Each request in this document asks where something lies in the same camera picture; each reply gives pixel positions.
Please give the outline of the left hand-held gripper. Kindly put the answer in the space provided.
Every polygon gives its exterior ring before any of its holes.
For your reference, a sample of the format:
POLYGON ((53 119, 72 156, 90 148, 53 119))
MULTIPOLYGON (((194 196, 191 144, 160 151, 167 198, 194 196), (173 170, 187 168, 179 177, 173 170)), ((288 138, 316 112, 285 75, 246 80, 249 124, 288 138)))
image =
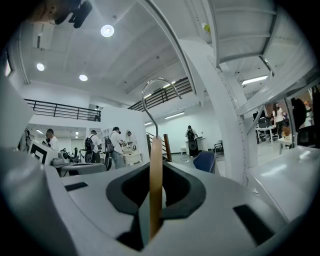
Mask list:
POLYGON ((70 164, 68 158, 65 159, 60 152, 52 150, 47 145, 39 143, 36 140, 31 142, 29 154, 37 158, 43 165, 58 167, 70 164))

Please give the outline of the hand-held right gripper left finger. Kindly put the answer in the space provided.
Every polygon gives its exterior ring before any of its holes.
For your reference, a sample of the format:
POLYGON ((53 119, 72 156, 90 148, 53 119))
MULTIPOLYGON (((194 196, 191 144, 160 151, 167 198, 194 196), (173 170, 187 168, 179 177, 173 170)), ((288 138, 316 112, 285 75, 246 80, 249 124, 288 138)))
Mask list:
POLYGON ((117 240, 131 229, 133 216, 118 212, 106 196, 108 184, 134 169, 123 169, 61 178, 45 165, 44 173, 58 216, 66 227, 77 256, 149 256, 117 240))

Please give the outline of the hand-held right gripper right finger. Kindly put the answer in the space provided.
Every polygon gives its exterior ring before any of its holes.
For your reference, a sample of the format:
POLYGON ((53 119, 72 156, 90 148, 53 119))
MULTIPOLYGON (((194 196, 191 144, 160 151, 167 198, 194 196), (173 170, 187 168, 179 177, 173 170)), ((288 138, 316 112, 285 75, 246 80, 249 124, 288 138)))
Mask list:
POLYGON ((258 245, 234 208, 247 206, 278 233, 287 221, 272 205, 243 185, 216 174, 170 163, 195 176, 204 185, 203 204, 185 219, 164 221, 155 238, 144 248, 146 256, 242 256, 258 245))

